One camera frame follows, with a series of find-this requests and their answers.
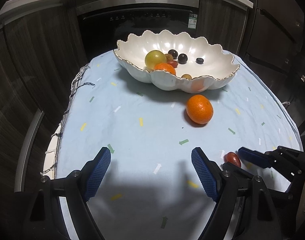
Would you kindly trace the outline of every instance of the green arrow pattern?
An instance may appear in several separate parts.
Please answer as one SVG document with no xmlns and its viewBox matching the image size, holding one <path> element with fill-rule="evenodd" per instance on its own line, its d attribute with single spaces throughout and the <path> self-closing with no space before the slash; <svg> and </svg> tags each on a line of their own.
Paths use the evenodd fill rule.
<svg viewBox="0 0 305 240">
<path fill-rule="evenodd" d="M 163 217 L 163 218 L 162 218 L 161 228 L 165 228 L 166 223 L 167 223 L 167 220 L 168 220 L 167 217 Z"/>
<path fill-rule="evenodd" d="M 189 142 L 189 140 L 188 140 L 188 139 L 185 139 L 185 140 L 179 142 L 179 144 L 180 144 L 180 145 L 183 145 L 183 144 L 186 143 L 186 142 Z"/>
<path fill-rule="evenodd" d="M 232 132 L 233 134 L 236 134 L 235 131 L 231 130 L 230 128 L 228 128 L 228 130 L 229 130 L 230 132 Z"/>
<path fill-rule="evenodd" d="M 108 149 L 110 150 L 111 153 L 114 153 L 114 152 L 115 152 L 115 150 L 111 147 L 110 144 L 108 144 Z"/>
</svg>

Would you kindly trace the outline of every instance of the yellow mark on tablecloth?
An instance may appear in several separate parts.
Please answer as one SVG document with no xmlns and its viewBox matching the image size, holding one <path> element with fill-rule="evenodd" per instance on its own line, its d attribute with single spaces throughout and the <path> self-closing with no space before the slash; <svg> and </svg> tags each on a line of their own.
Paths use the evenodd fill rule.
<svg viewBox="0 0 305 240">
<path fill-rule="evenodd" d="M 80 128 L 80 131 L 83 131 L 84 128 L 86 127 L 86 125 L 87 125 L 87 123 L 84 123 L 84 124 L 82 125 L 82 127 Z"/>
<path fill-rule="evenodd" d="M 246 165 L 246 167 L 247 167 L 248 170 L 251 168 L 251 166 L 252 166 L 252 163 L 248 163 L 248 164 Z"/>
<path fill-rule="evenodd" d="M 121 197 L 122 197 L 122 195 L 119 193 L 119 194 L 117 194 L 117 195 L 112 196 L 112 197 L 110 198 L 110 200 L 116 200 L 116 199 L 121 198 Z"/>
<path fill-rule="evenodd" d="M 190 186 L 194 187 L 194 188 L 198 188 L 198 187 L 199 187 L 197 184 L 193 183 L 191 180 L 188 180 L 187 183 L 188 183 Z"/>
</svg>

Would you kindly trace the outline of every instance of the blueberry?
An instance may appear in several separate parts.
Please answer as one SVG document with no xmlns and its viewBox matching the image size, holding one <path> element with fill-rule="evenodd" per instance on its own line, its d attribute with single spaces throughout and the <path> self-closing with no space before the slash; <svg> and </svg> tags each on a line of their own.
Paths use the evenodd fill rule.
<svg viewBox="0 0 305 240">
<path fill-rule="evenodd" d="M 186 54 L 180 54 L 179 56 L 178 56 L 178 63 L 179 64 L 186 64 L 187 63 L 187 60 L 188 60 L 188 57 L 187 57 L 187 55 Z"/>
<path fill-rule="evenodd" d="M 204 62 L 204 59 L 201 57 L 196 58 L 196 63 L 197 64 L 202 64 Z"/>
<path fill-rule="evenodd" d="M 171 49 L 170 51 L 168 51 L 168 54 L 172 55 L 174 59 L 177 59 L 177 57 L 178 57 L 178 52 L 174 49 Z"/>
</svg>

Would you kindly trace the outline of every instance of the white bowl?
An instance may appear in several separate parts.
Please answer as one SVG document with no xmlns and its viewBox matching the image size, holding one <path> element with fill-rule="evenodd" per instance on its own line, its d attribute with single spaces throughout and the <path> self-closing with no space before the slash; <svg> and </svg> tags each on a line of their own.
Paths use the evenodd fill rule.
<svg viewBox="0 0 305 240">
<path fill-rule="evenodd" d="M 159 34 L 144 31 L 141 36 L 131 33 L 127 41 L 118 40 L 117 47 L 114 54 L 118 62 L 133 78 L 153 83 L 162 90 L 199 93 L 206 89 L 218 89 L 227 85 L 239 69 L 239 65 L 232 63 L 234 56 L 224 54 L 220 44 L 210 45 L 206 38 L 194 39 L 186 32 L 175 35 L 168 30 Z M 175 49 L 178 54 L 185 53 L 188 61 L 178 65 L 176 75 L 164 70 L 148 71 L 145 56 L 154 49 L 163 53 Z M 204 59 L 202 65 L 196 63 L 198 57 Z M 191 75 L 192 79 L 181 78 L 183 74 Z"/>
</svg>

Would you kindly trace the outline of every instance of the blue textured pad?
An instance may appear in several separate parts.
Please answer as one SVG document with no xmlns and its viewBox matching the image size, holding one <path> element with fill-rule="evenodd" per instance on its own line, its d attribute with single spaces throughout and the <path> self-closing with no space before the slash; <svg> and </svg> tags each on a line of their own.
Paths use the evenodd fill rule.
<svg viewBox="0 0 305 240">
<path fill-rule="evenodd" d="M 257 152 L 257 151 L 252 151 L 252 150 L 249 150 L 245 147 L 241 147 L 239 150 L 238 150 L 238 155 L 248 161 L 248 162 L 251 162 L 263 169 L 265 168 L 271 168 L 271 164 L 269 163 L 268 159 L 266 158 L 266 156 L 260 152 Z"/>
<path fill-rule="evenodd" d="M 217 183 L 196 149 L 193 149 L 191 152 L 191 162 L 195 167 L 207 196 L 212 198 L 213 201 L 217 202 L 219 199 Z"/>
<path fill-rule="evenodd" d="M 91 197 L 94 197 L 97 190 L 102 182 L 103 176 L 105 176 L 106 171 L 109 167 L 111 160 L 110 150 L 106 151 L 101 156 L 99 162 L 95 166 L 93 172 L 87 180 L 86 192 L 84 194 L 84 200 L 87 202 Z"/>
</svg>

